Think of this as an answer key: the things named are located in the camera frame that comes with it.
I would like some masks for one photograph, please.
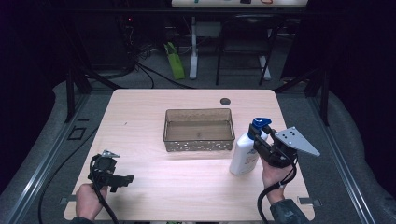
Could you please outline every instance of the light wood tabletop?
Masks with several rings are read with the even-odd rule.
[[[261,0],[251,0],[250,4],[241,4],[240,0],[172,0],[173,7],[305,7],[308,0],[273,0],[264,4]]]
[[[222,105],[220,99],[231,103]],[[257,199],[263,190],[262,164],[245,175],[233,175],[233,150],[167,152],[163,142],[167,109],[230,108],[235,141],[254,118],[269,118],[277,131],[286,129],[276,95],[268,90],[117,90],[102,119],[72,194],[87,178],[91,158],[104,149],[119,154],[115,175],[134,175],[133,183],[108,193],[107,202],[119,220],[135,221],[259,221]],[[312,206],[303,176],[285,189],[309,219]],[[64,217],[75,216],[69,202]],[[273,219],[264,198],[262,209]],[[110,216],[105,209],[97,220]]]

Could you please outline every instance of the human hand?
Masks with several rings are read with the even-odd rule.
[[[99,203],[93,184],[82,184],[76,192],[76,215],[78,217],[85,217],[90,221],[94,221],[96,216],[102,210],[102,205]],[[107,196],[107,186],[100,189],[100,192],[105,199]]]
[[[285,168],[277,168],[268,164],[268,162],[262,159],[262,183],[265,188],[269,188],[275,183],[282,181],[286,175],[292,170],[292,166],[287,166]],[[282,201],[285,199],[284,191],[285,187],[279,189],[271,190],[266,196],[270,204]]]

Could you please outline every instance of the black cable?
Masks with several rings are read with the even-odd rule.
[[[141,64],[141,63],[136,63],[136,65],[139,66],[140,68],[145,68],[145,69],[147,69],[148,71],[150,71],[150,72],[152,72],[152,73],[154,73],[154,74],[156,74],[156,75],[158,75],[158,76],[160,76],[160,77],[162,77],[162,78],[168,80],[168,81],[171,82],[172,84],[174,84],[174,85],[176,85],[176,86],[178,86],[178,87],[180,87],[180,88],[182,88],[182,89],[195,89],[194,87],[186,86],[186,85],[183,85],[183,84],[181,84],[181,83],[175,82],[174,80],[172,80],[172,79],[170,79],[170,78],[168,78],[168,77],[165,77],[164,75],[161,75],[160,73],[158,73],[158,72],[152,70],[152,69],[149,68],[149,67],[146,67],[145,65],[143,65],[143,64]]]
[[[77,152],[80,148],[82,148],[82,146],[84,146],[84,144],[93,136],[94,133],[96,133],[97,130],[98,130],[98,127],[95,128],[95,129],[91,132],[91,134],[87,137],[87,139],[85,139],[84,142],[82,142],[81,145],[79,145],[78,148],[76,148],[76,149],[75,149],[75,150],[74,150],[74,151],[62,162],[62,164],[55,170],[55,172],[54,172],[54,173],[52,174],[52,176],[49,178],[49,181],[47,182],[47,184],[45,185],[43,191],[41,192],[40,199],[39,199],[39,201],[38,201],[38,213],[37,213],[37,215],[38,215],[38,222],[39,222],[40,224],[43,224],[43,219],[42,219],[42,216],[41,216],[41,206],[42,206],[42,203],[43,203],[43,200],[44,200],[44,195],[45,195],[45,193],[46,193],[46,191],[47,191],[47,189],[48,189],[48,187],[49,187],[51,181],[52,181],[53,178],[58,174],[58,172],[62,169],[62,167],[64,167],[64,165],[70,160],[70,158],[71,158],[72,156],[74,156],[74,155],[76,154],[76,152]]]
[[[92,157],[92,160],[90,162],[90,174],[92,177],[92,183],[93,183],[93,190],[96,193],[96,196],[99,199],[99,203],[102,204],[102,206],[106,209],[106,211],[108,212],[108,214],[110,215],[111,219],[113,220],[114,224],[119,224],[119,221],[117,220],[116,215],[114,214],[113,210],[110,208],[110,206],[108,205],[108,203],[106,202],[106,200],[104,199],[103,195],[100,193],[100,189],[97,186],[97,181],[95,176],[93,175],[93,161],[95,161],[96,157]]]
[[[151,56],[151,52],[155,49],[156,47],[153,44],[145,44],[139,48],[141,52],[138,54],[138,57],[142,60],[146,60]]]
[[[111,74],[111,75],[101,75],[101,77],[105,77],[107,79],[113,79],[113,78],[118,78],[118,77],[125,77],[126,75],[130,74],[131,72],[134,71],[134,66],[127,67],[120,71],[118,74]]]
[[[270,186],[269,188],[266,188],[262,191],[262,193],[259,195],[259,198],[257,200],[257,208],[259,210],[260,216],[262,217],[262,222],[264,224],[268,224],[268,220],[266,219],[264,212],[262,211],[262,200],[263,198],[272,190],[274,189],[279,189],[279,188],[284,188],[286,184],[288,184],[291,180],[294,179],[294,177],[297,175],[297,161],[298,157],[296,157],[295,162],[293,162],[284,152],[281,150],[278,151],[279,153],[282,154],[287,160],[290,161],[292,169],[291,171],[283,178],[283,180],[279,181],[278,183],[275,183],[274,185]]]
[[[139,63],[136,64],[140,69],[142,69],[142,71],[144,73],[146,73],[146,75],[149,77],[149,79],[151,80],[151,88],[154,89],[154,79],[152,79],[151,75],[143,68],[140,66]]]

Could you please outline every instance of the table leg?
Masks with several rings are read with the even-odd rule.
[[[260,60],[260,66],[261,66],[261,67],[264,67],[264,66],[265,66],[265,63],[266,63],[265,57],[264,57],[264,56],[260,56],[259,60]],[[271,74],[270,74],[270,70],[268,69],[268,67],[267,67],[267,69],[265,70],[264,80],[266,80],[266,81],[271,80]]]
[[[196,34],[196,22],[195,17],[191,18],[191,66],[190,66],[190,79],[197,78],[197,67],[198,67],[198,49],[197,49],[197,34]]]

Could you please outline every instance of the white bottle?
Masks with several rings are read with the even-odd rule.
[[[271,123],[270,119],[255,118],[251,124],[256,129],[260,130],[262,127]],[[265,141],[268,135],[261,131],[261,137]],[[230,172],[234,175],[246,174],[256,167],[257,160],[259,159],[259,153],[253,148],[254,136],[251,134],[244,133],[240,136],[235,145],[235,151],[233,153],[233,159],[230,165]]]

